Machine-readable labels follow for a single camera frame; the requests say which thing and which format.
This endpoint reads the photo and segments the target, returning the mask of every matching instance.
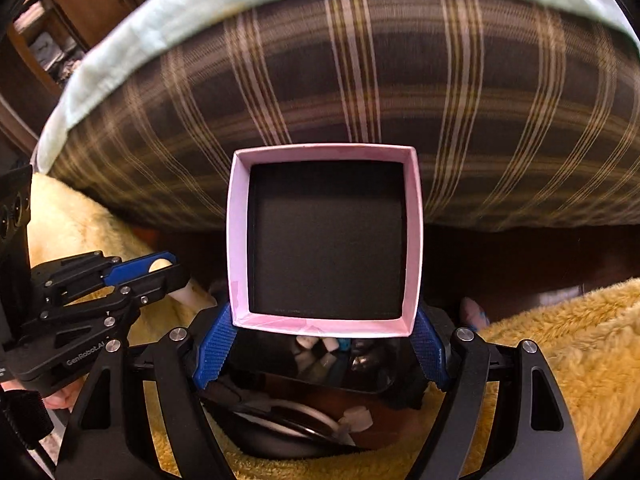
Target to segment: white round object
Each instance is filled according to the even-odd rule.
[[[313,417],[315,420],[319,420],[324,425],[328,426],[332,431],[338,431],[340,425],[333,420],[330,416],[325,415],[323,412],[307,406],[306,404],[300,404],[299,402],[293,402],[292,400],[284,399],[263,399],[263,400],[251,400],[246,403],[247,406],[253,406],[254,408],[260,408],[269,410],[272,406],[279,406],[281,408],[288,408],[300,413],[305,413],[308,416]]]
[[[165,267],[170,267],[172,265],[173,264],[166,258],[158,258],[149,267],[149,272],[155,272],[156,270],[164,269]]]
[[[353,406],[344,410],[344,416],[340,419],[341,424],[348,424],[350,433],[360,433],[373,426],[371,412],[365,406]]]
[[[296,341],[302,348],[306,348],[307,350],[311,350],[316,343],[318,342],[319,337],[314,335],[299,335],[296,336]]]
[[[338,348],[340,348],[340,343],[335,337],[323,337],[322,342],[324,343],[324,347],[327,352],[334,352]]]

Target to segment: blue gripper jaw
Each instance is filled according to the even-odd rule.
[[[162,253],[148,254],[147,256],[129,260],[128,262],[122,262],[121,264],[111,267],[111,272],[104,277],[104,284],[106,286],[118,286],[121,283],[127,283],[140,276],[144,276],[149,272],[151,264],[160,258],[169,260],[172,264],[175,264],[177,261],[173,254],[169,251],[164,251]]]
[[[197,366],[193,382],[203,390],[209,381],[215,381],[234,343],[238,329],[231,319],[231,305],[225,304],[211,328],[204,336],[197,353]]]
[[[442,391],[446,391],[450,384],[447,372],[447,357],[444,345],[425,311],[418,307],[415,316],[414,331],[409,336],[414,347],[424,376],[436,383]]]

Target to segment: black gripper frame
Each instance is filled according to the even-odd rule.
[[[142,381],[156,382],[182,478],[235,478],[209,429],[191,380],[198,344],[220,310],[200,312],[182,341],[167,334],[154,344],[128,348],[123,341],[116,352],[101,351],[66,429],[56,480],[177,478],[159,468]],[[486,384],[497,381],[494,424],[484,461],[479,470],[463,478],[582,480],[574,427],[538,346],[523,341],[511,348],[489,344],[477,334],[467,341],[455,330],[447,333],[451,352],[459,359],[457,375],[405,478],[460,478]]]
[[[110,339],[126,340],[142,306],[189,280],[176,263],[119,283],[103,298],[68,305],[104,288],[105,276],[120,263],[117,256],[94,251],[33,268],[26,320],[14,330],[15,341],[4,347],[6,368],[14,378],[43,397],[58,391],[88,373]],[[106,323],[108,317],[112,322]]]

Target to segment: striped cushion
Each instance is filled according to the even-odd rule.
[[[640,221],[640,62],[622,32],[519,0],[283,0],[148,62],[50,175],[160,228],[224,224],[234,150],[415,146],[427,222]]]

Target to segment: metal screw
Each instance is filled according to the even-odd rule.
[[[120,342],[117,339],[112,339],[104,347],[107,352],[117,352],[120,349]]]
[[[536,345],[533,341],[530,341],[529,339],[525,339],[522,342],[522,348],[524,349],[525,352],[529,354],[535,354],[538,351],[538,345]]]
[[[182,341],[185,337],[187,337],[187,331],[181,326],[174,328],[169,332],[169,339],[171,341]]]
[[[456,330],[456,336],[460,341],[471,341],[475,337],[473,331],[464,327]]]

